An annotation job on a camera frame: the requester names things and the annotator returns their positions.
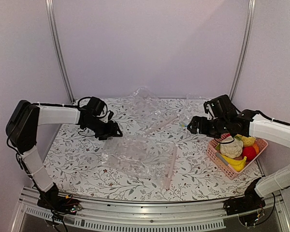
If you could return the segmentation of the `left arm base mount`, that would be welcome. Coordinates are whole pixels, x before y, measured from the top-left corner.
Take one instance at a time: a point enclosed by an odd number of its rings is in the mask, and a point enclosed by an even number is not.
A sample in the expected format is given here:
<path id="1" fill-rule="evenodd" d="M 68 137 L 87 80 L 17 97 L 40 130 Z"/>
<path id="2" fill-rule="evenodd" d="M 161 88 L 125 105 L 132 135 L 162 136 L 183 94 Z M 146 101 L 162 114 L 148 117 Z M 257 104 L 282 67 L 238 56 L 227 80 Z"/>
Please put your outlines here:
<path id="1" fill-rule="evenodd" d="M 39 207 L 49 209 L 57 214 L 76 215 L 76 212 L 82 209 L 80 201 L 74 199 L 73 196 L 59 196 L 59 190 L 54 184 L 48 191 L 44 192 L 38 189 L 40 194 L 37 205 Z"/>

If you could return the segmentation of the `white toy cauliflower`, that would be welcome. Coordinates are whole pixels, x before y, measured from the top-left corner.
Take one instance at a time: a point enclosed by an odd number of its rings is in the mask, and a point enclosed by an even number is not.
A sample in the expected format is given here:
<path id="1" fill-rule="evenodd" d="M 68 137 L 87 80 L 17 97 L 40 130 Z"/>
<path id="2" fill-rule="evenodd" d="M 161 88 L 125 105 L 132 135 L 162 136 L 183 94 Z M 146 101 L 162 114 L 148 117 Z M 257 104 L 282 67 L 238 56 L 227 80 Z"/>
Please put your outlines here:
<path id="1" fill-rule="evenodd" d="M 220 153 L 228 158 L 234 159 L 242 155 L 244 144 L 241 140 L 231 136 L 219 143 Z"/>

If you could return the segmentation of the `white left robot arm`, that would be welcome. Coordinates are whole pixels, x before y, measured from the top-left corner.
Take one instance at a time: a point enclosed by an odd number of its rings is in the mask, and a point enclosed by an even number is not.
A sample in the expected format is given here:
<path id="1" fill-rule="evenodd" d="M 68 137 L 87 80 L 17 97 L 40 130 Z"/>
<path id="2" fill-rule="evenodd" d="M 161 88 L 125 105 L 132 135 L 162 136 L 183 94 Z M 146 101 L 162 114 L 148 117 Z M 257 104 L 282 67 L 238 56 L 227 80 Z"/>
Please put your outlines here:
<path id="1" fill-rule="evenodd" d="M 31 103 L 21 100 L 10 117 L 5 132 L 7 146 L 16 152 L 20 167 L 32 179 L 41 200 L 52 210 L 59 209 L 64 200 L 48 175 L 37 149 L 37 130 L 41 125 L 71 124 L 89 129 L 100 141 L 122 137 L 119 125 L 112 120 L 113 112 L 107 104 L 96 97 L 87 97 L 84 106 Z"/>

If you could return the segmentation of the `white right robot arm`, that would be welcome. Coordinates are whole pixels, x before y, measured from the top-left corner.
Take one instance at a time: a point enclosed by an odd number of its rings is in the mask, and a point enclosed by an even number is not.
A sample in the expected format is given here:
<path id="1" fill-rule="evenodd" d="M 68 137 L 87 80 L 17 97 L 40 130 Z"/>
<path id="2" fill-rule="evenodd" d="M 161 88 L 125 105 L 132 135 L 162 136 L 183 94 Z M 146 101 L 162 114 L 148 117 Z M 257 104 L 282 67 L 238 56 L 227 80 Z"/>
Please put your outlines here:
<path id="1" fill-rule="evenodd" d="M 210 117 L 194 116 L 187 126 L 192 134 L 218 139 L 224 133 L 257 137 L 290 148 L 290 123 L 266 116 L 259 110 L 239 111 L 228 95 L 221 95 L 203 104 Z M 269 194 L 290 187 L 290 164 L 275 173 L 253 181 L 246 189 L 239 205 L 245 211 Z"/>

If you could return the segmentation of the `clear zip top bag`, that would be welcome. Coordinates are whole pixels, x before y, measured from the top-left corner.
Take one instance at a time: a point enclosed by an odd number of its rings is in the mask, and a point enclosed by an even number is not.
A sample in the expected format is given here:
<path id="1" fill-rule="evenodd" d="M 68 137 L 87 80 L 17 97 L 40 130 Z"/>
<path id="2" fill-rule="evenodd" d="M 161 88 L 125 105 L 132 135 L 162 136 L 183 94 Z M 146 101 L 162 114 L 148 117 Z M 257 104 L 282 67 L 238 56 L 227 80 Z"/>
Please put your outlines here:
<path id="1" fill-rule="evenodd" d="M 171 185 L 177 146 L 149 138 L 109 138 L 101 151 L 101 164 L 129 176 L 151 181 L 168 189 Z"/>

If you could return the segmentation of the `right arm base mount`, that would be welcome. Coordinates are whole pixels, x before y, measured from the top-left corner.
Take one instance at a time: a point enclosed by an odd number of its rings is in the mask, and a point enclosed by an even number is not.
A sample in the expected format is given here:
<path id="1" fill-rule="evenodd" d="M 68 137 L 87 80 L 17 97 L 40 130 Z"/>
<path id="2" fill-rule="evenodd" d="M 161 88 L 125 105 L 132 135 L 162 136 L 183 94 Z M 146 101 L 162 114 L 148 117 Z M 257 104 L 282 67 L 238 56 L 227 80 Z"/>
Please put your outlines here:
<path id="1" fill-rule="evenodd" d="M 259 177 L 250 183 L 245 190 L 243 197 L 230 197 L 223 204 L 223 209 L 226 211 L 228 216 L 260 209 L 260 213 L 253 213 L 239 217 L 241 224 L 246 227 L 257 225 L 260 216 L 262 215 L 263 208 L 265 207 L 264 198 L 260 197 L 254 190 L 260 179 L 261 178 Z"/>

